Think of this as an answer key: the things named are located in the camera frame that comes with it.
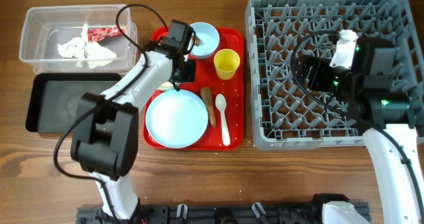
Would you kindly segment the brown food chunk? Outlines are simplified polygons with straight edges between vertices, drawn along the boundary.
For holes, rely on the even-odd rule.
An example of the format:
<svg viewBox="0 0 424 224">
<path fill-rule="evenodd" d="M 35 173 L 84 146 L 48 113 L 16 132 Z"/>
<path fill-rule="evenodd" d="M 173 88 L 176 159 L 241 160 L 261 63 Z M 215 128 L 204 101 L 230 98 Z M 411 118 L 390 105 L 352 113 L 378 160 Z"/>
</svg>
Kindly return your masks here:
<svg viewBox="0 0 424 224">
<path fill-rule="evenodd" d="M 199 46 L 199 44 L 200 44 L 200 39 L 199 39 L 199 37 L 197 36 L 197 37 L 195 37 L 194 45 L 195 45 L 195 46 Z"/>
</svg>

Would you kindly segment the light blue bowl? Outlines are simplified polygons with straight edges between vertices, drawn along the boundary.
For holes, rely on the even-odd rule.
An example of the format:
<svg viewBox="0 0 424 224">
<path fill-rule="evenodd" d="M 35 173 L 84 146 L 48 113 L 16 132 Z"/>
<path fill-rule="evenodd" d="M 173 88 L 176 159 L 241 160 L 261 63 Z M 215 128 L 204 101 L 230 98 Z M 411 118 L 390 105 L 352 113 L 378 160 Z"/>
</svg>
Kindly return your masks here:
<svg viewBox="0 0 424 224">
<path fill-rule="evenodd" d="M 220 36 L 217 29 L 205 22 L 197 22 L 191 24 L 199 38 L 199 45 L 195 45 L 190 55 L 197 59 L 205 59 L 210 57 L 218 48 Z"/>
</svg>

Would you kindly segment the yellow plastic cup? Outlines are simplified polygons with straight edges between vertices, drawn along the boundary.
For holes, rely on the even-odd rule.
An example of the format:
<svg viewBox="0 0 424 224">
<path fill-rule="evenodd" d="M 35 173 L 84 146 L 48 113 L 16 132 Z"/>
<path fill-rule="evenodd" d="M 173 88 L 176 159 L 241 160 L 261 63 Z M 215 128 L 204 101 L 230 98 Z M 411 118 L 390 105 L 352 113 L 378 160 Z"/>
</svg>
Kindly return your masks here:
<svg viewBox="0 0 424 224">
<path fill-rule="evenodd" d="M 229 80 L 240 66 L 240 56 L 234 50 L 222 49 L 215 54 L 213 63 L 218 77 Z"/>
</svg>

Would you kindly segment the green bowl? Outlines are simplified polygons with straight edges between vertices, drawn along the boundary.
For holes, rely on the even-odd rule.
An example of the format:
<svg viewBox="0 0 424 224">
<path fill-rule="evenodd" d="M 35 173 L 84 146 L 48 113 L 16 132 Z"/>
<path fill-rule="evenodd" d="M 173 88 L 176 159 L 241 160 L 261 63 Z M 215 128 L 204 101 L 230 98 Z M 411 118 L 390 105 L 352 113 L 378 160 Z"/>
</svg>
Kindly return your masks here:
<svg viewBox="0 0 424 224">
<path fill-rule="evenodd" d="M 163 84 L 161 84 L 158 87 L 158 90 L 160 90 L 160 91 L 169 91 L 169 90 L 172 90 L 172 89 L 174 89 L 174 85 L 171 82 L 164 82 Z"/>
</svg>

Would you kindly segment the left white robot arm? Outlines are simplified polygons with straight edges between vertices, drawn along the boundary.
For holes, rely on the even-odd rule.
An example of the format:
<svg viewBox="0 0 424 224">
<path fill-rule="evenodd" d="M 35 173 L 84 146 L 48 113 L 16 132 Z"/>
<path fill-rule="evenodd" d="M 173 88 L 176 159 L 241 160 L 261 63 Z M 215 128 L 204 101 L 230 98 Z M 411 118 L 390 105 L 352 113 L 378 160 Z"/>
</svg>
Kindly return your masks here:
<svg viewBox="0 0 424 224">
<path fill-rule="evenodd" d="M 186 62 L 196 40 L 194 29 L 173 20 L 165 37 L 142 49 L 136 66 L 116 85 L 79 101 L 71 158 L 97 184 L 103 205 L 81 208 L 78 223 L 141 223 L 140 201 L 129 172 L 138 151 L 140 110 L 165 82 L 194 79 L 194 64 Z"/>
</svg>

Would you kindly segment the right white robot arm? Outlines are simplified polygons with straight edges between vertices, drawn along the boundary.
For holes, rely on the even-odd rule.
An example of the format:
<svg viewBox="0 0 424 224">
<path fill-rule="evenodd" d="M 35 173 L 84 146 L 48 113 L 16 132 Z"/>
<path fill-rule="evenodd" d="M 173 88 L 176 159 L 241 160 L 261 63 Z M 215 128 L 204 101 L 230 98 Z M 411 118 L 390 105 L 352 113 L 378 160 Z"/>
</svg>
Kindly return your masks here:
<svg viewBox="0 0 424 224">
<path fill-rule="evenodd" d="M 312 91 L 329 92 L 348 103 L 346 111 L 327 103 L 323 107 L 356 121 L 376 173 L 384 222 L 422 223 L 416 118 L 411 98 L 392 91 L 395 46 L 351 30 L 320 33 L 336 38 L 333 57 L 299 55 L 296 46 L 290 62 L 293 82 L 317 103 Z"/>
</svg>

